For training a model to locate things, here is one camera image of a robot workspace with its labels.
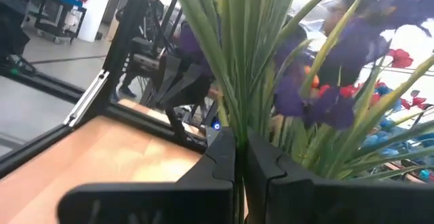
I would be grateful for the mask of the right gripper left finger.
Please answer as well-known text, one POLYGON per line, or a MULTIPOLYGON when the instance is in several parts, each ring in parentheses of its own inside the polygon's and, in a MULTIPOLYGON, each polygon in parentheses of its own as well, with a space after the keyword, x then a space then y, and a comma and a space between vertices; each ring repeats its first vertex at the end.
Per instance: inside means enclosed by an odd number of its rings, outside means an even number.
POLYGON ((176 182, 90 183, 57 206, 59 224, 234 224, 235 137, 223 128, 176 182))

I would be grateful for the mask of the purple artificial flower bunch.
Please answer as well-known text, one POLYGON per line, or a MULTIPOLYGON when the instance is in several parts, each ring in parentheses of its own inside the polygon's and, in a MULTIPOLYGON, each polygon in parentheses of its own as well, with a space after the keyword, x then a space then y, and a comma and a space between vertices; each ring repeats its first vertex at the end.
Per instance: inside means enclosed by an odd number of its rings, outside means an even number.
POLYGON ((366 66, 389 52, 385 31, 404 25, 420 27, 434 18, 434 0, 355 0, 325 36, 321 49, 310 54, 309 40, 296 40, 295 32, 322 1, 310 0, 289 17, 293 0, 179 0, 222 93, 222 120, 235 134, 235 224, 244 220, 249 129, 268 136, 272 113, 276 113, 281 118, 274 134, 278 147, 320 176, 349 176, 351 162, 364 156, 360 147, 368 133, 434 65, 434 57, 427 59, 409 80, 374 105, 370 101, 379 69, 373 69, 354 97, 345 98, 340 93, 345 86, 340 83, 312 89, 313 77, 339 41, 366 43, 366 66), (311 68, 308 75, 304 66, 311 68))

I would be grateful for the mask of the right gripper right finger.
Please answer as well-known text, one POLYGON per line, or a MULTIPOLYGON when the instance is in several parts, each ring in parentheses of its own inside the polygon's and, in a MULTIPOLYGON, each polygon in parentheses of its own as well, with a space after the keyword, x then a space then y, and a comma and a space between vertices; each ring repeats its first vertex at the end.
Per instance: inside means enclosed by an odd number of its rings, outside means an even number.
POLYGON ((248 224, 434 224, 434 186, 337 181, 302 167, 248 133, 248 224))

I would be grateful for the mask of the orange artificial tulip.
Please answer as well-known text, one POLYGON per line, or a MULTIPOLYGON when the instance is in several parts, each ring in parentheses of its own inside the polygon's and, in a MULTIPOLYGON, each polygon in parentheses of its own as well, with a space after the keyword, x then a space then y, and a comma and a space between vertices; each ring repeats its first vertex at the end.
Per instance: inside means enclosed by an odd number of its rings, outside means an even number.
MULTIPOLYGON (((308 75, 310 72, 311 72, 310 66, 304 66, 304 73, 308 75)), ((314 89, 317 88, 318 86, 319 86, 319 78, 317 75, 315 75, 311 82, 311 88, 314 89)))

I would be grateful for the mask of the black aluminium table frame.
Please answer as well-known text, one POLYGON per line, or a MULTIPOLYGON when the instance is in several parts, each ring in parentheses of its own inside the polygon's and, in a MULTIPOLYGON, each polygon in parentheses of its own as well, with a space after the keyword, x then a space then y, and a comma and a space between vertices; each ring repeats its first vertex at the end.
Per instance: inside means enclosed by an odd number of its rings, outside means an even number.
POLYGON ((111 44, 102 68, 103 74, 96 77, 97 81, 102 80, 104 83, 101 85, 101 91, 95 95, 90 95, 88 91, 84 91, 82 94, 76 94, 69 85, 61 86, 57 81, 50 80, 41 75, 13 74, 11 69, 0 67, 0 75, 4 75, 24 85, 34 87, 52 96, 73 101, 77 105, 86 104, 87 106, 84 112, 71 113, 67 117, 65 124, 47 131, 45 134, 31 141, 28 146, 0 160, 0 179, 11 174, 37 155, 43 153, 49 147, 65 139, 72 132, 86 125, 89 121, 95 120, 97 117, 101 117, 102 119, 111 117, 125 122, 130 126, 143 129, 156 137, 166 139, 186 149, 197 153, 205 152, 206 147, 205 145, 199 144, 197 136, 193 136, 195 140, 193 143, 182 143, 175 137, 174 130, 171 126, 167 126, 148 115, 139 115, 132 109, 111 102, 111 93, 115 81, 119 79, 121 74, 120 62, 125 59, 127 54, 127 40, 132 37, 133 29, 138 24, 139 17, 143 13, 142 11, 136 10, 135 7, 142 1, 146 0, 127 1, 126 12, 130 17, 121 23, 119 30, 115 34, 114 41, 111 44))

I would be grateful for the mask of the red artificial flower bunch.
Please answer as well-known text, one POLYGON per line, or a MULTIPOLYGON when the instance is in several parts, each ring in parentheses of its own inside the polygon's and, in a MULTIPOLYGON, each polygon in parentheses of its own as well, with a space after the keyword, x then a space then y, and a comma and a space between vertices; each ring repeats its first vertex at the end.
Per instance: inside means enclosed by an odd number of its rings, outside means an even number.
MULTIPOLYGON (((393 59, 391 61, 392 68, 407 68, 414 61, 413 58, 411 58, 410 55, 403 49, 390 50, 388 56, 391 56, 393 59)), ((363 85, 364 83, 359 83, 357 86, 349 85, 341 87, 340 93, 345 98, 354 97, 356 94, 359 94, 359 91, 363 85)), ((374 86, 374 93, 372 95, 370 105, 376 104, 380 100, 380 98, 391 93, 392 91, 393 90, 389 88, 384 82, 378 80, 374 86)), ((407 110, 410 110, 412 107, 418 107, 421 110, 426 110, 429 107, 432 107, 432 104, 426 103, 426 98, 418 97, 417 91, 413 91, 411 97, 411 102, 404 98, 397 99, 393 110, 400 111, 402 107, 407 110)))

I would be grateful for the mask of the person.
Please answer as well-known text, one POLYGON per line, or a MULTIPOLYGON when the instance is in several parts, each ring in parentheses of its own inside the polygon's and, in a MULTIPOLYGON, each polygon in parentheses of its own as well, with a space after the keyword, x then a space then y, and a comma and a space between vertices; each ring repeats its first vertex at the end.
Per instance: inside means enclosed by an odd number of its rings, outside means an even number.
MULTIPOLYGON (((323 24, 325 36, 329 36, 340 19, 352 6, 355 0, 339 0, 329 10, 323 24)), ((357 40, 355 44, 350 39, 339 41, 329 51, 319 72, 319 84, 349 86, 356 82, 368 54, 367 44, 357 40)))
POLYGON ((134 28, 134 34, 128 41, 128 64, 123 81, 114 93, 114 99, 119 95, 136 99, 137 95, 130 89, 136 77, 149 78, 157 89, 160 86, 165 69, 165 56, 159 56, 164 48, 163 37, 159 36, 157 25, 162 24, 165 6, 160 0, 148 0, 142 6, 145 12, 139 17, 134 28))

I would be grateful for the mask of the blue artificial flower bunch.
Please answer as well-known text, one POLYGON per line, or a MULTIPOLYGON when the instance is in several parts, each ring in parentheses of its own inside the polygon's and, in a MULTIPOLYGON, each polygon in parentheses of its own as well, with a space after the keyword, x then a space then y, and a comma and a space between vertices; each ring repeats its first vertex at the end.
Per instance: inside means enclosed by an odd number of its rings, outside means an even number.
MULTIPOLYGON (((420 97, 419 93, 414 90, 407 99, 400 98, 394 107, 382 116, 374 132, 363 142, 363 146, 379 145, 425 122, 434 122, 434 104, 420 97)), ((429 148, 434 148, 434 129, 412 138, 400 139, 376 152, 383 157, 396 157, 429 148)), ((434 153, 393 160, 369 169, 368 174, 385 175, 398 170, 401 174, 392 175, 389 180, 434 184, 434 153)))

